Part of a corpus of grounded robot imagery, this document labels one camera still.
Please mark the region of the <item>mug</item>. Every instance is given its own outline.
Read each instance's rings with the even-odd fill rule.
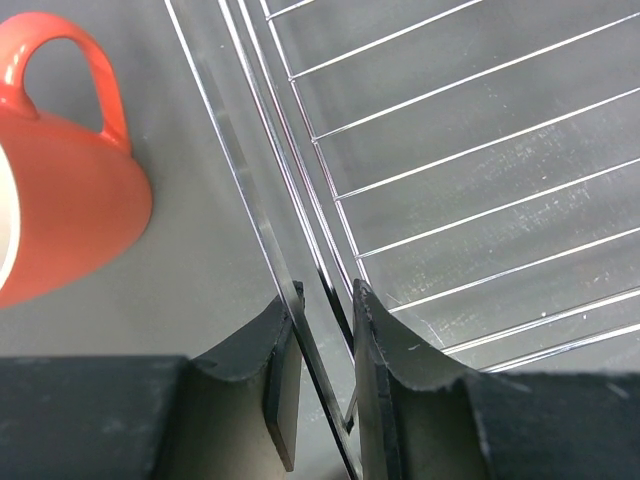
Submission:
[[[57,38],[72,40],[89,62],[99,133],[37,110],[25,91],[29,58]],[[145,230],[151,188],[131,158],[113,67],[68,20],[30,12],[0,25],[0,146],[0,307],[93,272]]]

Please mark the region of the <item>chrome wire rack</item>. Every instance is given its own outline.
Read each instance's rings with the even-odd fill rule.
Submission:
[[[218,3],[351,353],[360,277],[480,370],[637,363],[640,1]]]

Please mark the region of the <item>gray surface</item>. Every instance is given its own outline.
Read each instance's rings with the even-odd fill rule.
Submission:
[[[271,8],[293,3],[274,0]],[[294,71],[301,71],[462,3],[316,0],[278,19],[277,25]],[[0,17],[25,9],[53,10],[90,30],[105,47],[119,75],[136,158],[154,187],[154,217],[141,241],[105,269],[0,313],[0,354],[200,353],[255,315],[275,288],[163,3],[78,5],[70,0],[10,1]],[[257,2],[252,6],[258,33],[277,66]],[[211,15],[192,27],[211,32],[211,51],[216,52],[212,73],[292,275],[305,282],[311,327],[345,402],[352,372],[216,9],[211,2]],[[318,133],[324,133],[636,11],[636,0],[484,0],[298,84]],[[639,22],[630,20],[322,140],[338,191],[346,193],[640,86],[635,48]],[[311,160],[286,79],[281,69],[273,71],[303,154]],[[99,126],[90,78],[70,45],[44,47],[29,68],[28,84],[39,106]],[[361,251],[637,158],[638,102],[637,96],[629,96],[346,199]],[[309,161],[309,170],[338,247],[347,255],[320,169]],[[374,255],[365,264],[378,294],[388,307],[396,307],[640,225],[634,208],[639,181],[640,167],[629,166]],[[638,285],[639,245],[637,236],[629,235],[398,316],[435,345],[451,345]],[[354,263],[347,267],[355,275]],[[602,308],[458,357],[480,367],[639,322],[638,303]],[[526,368],[637,369],[638,340],[638,335],[628,335]],[[337,450],[304,378],[292,477],[341,478]]]
[[[276,289],[164,3],[79,5],[4,2],[0,20],[25,10],[51,11],[104,47],[118,74],[135,157],[153,185],[153,218],[140,241],[99,272],[0,312],[0,355],[202,353],[261,311]],[[212,43],[226,55],[227,38],[216,32],[224,32],[221,23]],[[353,386],[344,368],[348,359],[262,131],[245,120],[254,118],[253,105],[228,52],[216,79],[272,222],[284,233],[292,275],[305,283],[311,328],[344,405]],[[91,78],[70,42],[51,42],[37,52],[27,85],[38,107],[99,128]],[[296,475],[342,475],[306,372],[301,390]]]

